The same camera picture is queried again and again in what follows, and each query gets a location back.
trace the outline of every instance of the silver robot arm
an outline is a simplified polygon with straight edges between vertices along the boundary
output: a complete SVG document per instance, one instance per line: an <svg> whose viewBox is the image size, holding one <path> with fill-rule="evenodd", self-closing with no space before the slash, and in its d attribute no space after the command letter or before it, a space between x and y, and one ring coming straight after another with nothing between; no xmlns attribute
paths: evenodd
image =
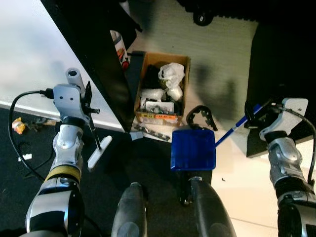
<svg viewBox="0 0 316 237"><path fill-rule="evenodd" d="M305 114L306 99L284 99L284 108ZM306 182L301 170L302 155L288 137L301 122L289 112L282 111L278 119L260 132L267 141L270 179L276 191L278 205L278 236L316 236L316 196L313 186Z"/></svg>
<svg viewBox="0 0 316 237"><path fill-rule="evenodd" d="M53 140L56 157L29 207L24 237L79 236L83 225L84 203L79 188L83 127L93 124L90 113L98 111L89 107L91 89L89 84L83 86L79 70L68 69L66 76L69 84L53 90L62 122Z"/></svg>

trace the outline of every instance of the yellow band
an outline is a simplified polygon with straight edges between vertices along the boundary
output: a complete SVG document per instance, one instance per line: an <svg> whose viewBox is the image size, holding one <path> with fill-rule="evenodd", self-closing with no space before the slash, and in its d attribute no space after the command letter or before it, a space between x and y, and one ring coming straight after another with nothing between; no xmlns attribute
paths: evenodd
<svg viewBox="0 0 316 237"><path fill-rule="evenodd" d="M73 166L70 166L70 165L61 165L61 166L58 166L54 169L52 169L48 176L46 177L45 181L47 181L50 177L52 176L55 176L57 174L68 174L68 175L72 175L74 176L78 181L80 181L80 177L81 177L81 174L80 174L80 171L79 169L73 167Z"/></svg>

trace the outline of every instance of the black mat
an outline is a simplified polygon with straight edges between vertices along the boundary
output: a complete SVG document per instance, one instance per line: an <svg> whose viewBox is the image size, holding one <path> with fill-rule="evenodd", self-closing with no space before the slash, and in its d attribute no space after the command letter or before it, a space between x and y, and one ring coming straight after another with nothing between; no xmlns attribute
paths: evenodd
<svg viewBox="0 0 316 237"><path fill-rule="evenodd" d="M35 178L23 179L28 173L17 162L9 142L7 131L8 110L0 109L0 231L23 228L27 209L40 187ZM15 114L24 120L35 117ZM103 231L111 230L117 204L124 189L131 182L143 184L149 193L147 207L148 236L194 237L196 230L193 206L180 205L177 193L179 180L170 172L170 144L143 138L131 141L129 134L99 129L101 138L111 135L113 140L92 173L86 169L86 161L95 149L95 144L85 131L85 146L82 152L85 161L81 180L81 192L85 212ZM15 134L23 153L32 153L32 166L47 159L50 153L54 128L46 126L40 132L27 131ZM45 176L51 162L39 172ZM92 229L85 223L86 229Z"/></svg>

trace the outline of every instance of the cardboard box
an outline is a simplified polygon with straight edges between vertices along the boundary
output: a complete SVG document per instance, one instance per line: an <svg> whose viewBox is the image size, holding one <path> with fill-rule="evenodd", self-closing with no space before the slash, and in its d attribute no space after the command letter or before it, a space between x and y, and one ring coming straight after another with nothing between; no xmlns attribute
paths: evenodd
<svg viewBox="0 0 316 237"><path fill-rule="evenodd" d="M145 113L145 112L139 111L140 91L142 89L141 86L143 84L143 80L145 78L148 66L154 65L155 67L160 68L161 66L169 64L169 63L182 64L185 70L185 77L182 79L180 83L180 87L183 91L182 108L181 108L180 115L162 115L162 114ZM138 121L144 122L144 123L159 124L159 125L179 126L184 114L188 80L189 80L189 71L190 71L190 58L188 56L147 52L144 58L144 62L143 62L141 79L138 85L136 101L135 101L135 106L134 106L134 112Z"/></svg>

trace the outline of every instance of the wire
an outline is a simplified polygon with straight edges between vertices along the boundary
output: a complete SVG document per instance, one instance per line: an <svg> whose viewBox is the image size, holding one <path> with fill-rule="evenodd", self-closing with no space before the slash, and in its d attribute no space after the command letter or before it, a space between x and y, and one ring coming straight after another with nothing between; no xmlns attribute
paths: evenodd
<svg viewBox="0 0 316 237"><path fill-rule="evenodd" d="M100 237L107 237L108 236L108 235L105 235L102 233L102 231L99 228L99 226L97 225L97 223L95 223L94 220L92 220L90 217L88 217L87 215L84 215L84 219L87 220L95 228L95 230L98 232Z"/></svg>
<svg viewBox="0 0 316 237"><path fill-rule="evenodd" d="M27 167L41 182L44 182L44 178L38 174L23 158L23 155L21 154L21 152L19 151L19 149L17 148L17 145L15 143L15 141L13 140L13 134L12 134L12 117L13 117L13 111L14 111L14 107L16 102L23 96L25 95L31 95L31 94L42 94L42 91L39 90L34 90L34 91L28 91L28 92L24 92L20 95L18 95L17 97L15 97L15 99L12 102L12 105L10 107L10 112L9 112L9 120L8 120L8 132L9 132L9 138L10 138L10 142L15 150L15 152L17 153L18 157L20 157L21 161L23 162L23 164L25 165L25 167Z"/></svg>
<svg viewBox="0 0 316 237"><path fill-rule="evenodd" d="M54 152L54 147L53 147L53 140L52 140L52 142L51 142L51 150L50 150L50 155L49 155L48 159L47 159L47 160L44 160L41 164L39 164L38 166L36 166L36 167L34 168L34 170L37 170L37 169L41 168L43 165L45 165L47 162L49 162L49 161L53 158L54 153L55 153L55 152ZM24 176L24 179L29 179L29 178L34 177L34 176L30 175L30 174L32 174L32 173L31 173L31 172L27 173L27 174Z"/></svg>
<svg viewBox="0 0 316 237"><path fill-rule="evenodd" d="M313 141L314 141L314 144L313 144L313 154L312 154L312 161L311 161L311 166L310 166L310 170L308 172L308 177L307 177L307 183L314 186L315 184L315 181L312 180L312 175L313 175L313 170L314 170L314 166L315 166L315 160L316 160L316 128L315 126L307 119L305 118L303 115L291 110L291 109L287 109L287 108L284 108L282 106L279 106L279 105L275 105L275 106L272 106L273 107L276 107L278 108L279 110L282 110L282 111L286 111L290 114L293 114L299 118L301 118L305 123L307 123L312 131L313 131Z"/></svg>

